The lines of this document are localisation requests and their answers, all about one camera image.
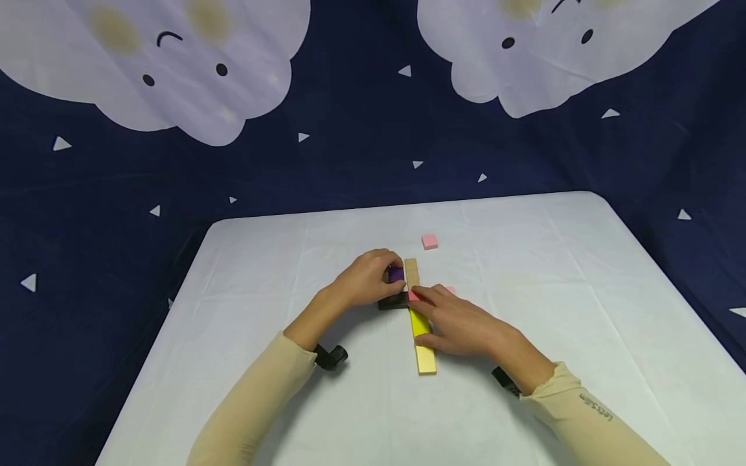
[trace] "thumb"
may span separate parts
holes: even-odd
[[[406,284],[407,282],[405,282],[404,280],[399,280],[394,283],[384,283],[383,286],[388,296],[393,296],[397,293],[401,293],[404,290]]]
[[[453,346],[448,340],[441,336],[435,335],[434,333],[423,333],[415,337],[415,344],[417,346],[425,346],[436,350],[445,351],[450,353],[451,346]]]

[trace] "forearm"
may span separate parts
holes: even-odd
[[[246,370],[202,428],[187,466],[246,466],[288,400],[315,367],[319,338],[345,311],[334,289],[322,289]]]
[[[642,437],[559,363],[554,375],[522,403],[569,450],[579,466],[668,465]]]
[[[524,395],[522,403],[549,426],[579,466],[668,463],[591,395],[564,363],[555,364],[518,330],[507,328],[492,354]]]
[[[315,360],[315,353],[279,333],[210,416],[187,466],[250,465],[272,422],[311,376]]]

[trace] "pink square block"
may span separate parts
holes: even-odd
[[[426,251],[429,249],[437,249],[438,239],[435,237],[435,235],[425,235],[422,237],[422,246]]]

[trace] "white table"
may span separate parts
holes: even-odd
[[[420,237],[438,236],[423,251]],[[98,460],[182,466],[273,335],[358,254],[415,257],[423,285],[520,328],[673,465],[746,464],[746,377],[596,195],[574,192],[241,218],[215,224]],[[569,465],[486,362],[417,375],[406,310],[348,313],[350,354],[317,370],[257,465]]]

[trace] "navy blue backdrop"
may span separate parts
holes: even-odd
[[[415,0],[315,1],[285,101],[221,148],[0,74],[5,464],[95,462],[167,298],[230,217],[590,190],[746,369],[746,318],[729,310],[746,307],[743,24],[746,4],[722,0],[640,68],[516,120],[454,92]],[[56,136],[72,147],[53,152]],[[19,284],[31,274],[36,292]]]

